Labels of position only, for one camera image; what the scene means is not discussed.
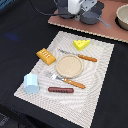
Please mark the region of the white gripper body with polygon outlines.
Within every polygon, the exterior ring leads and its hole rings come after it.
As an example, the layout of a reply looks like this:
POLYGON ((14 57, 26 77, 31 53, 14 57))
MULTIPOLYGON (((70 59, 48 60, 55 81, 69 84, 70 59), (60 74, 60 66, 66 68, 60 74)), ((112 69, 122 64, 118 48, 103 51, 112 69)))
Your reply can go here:
POLYGON ((71 14, 78 14, 81 9, 87 12, 96 3, 97 0, 68 0, 68 12, 71 14))

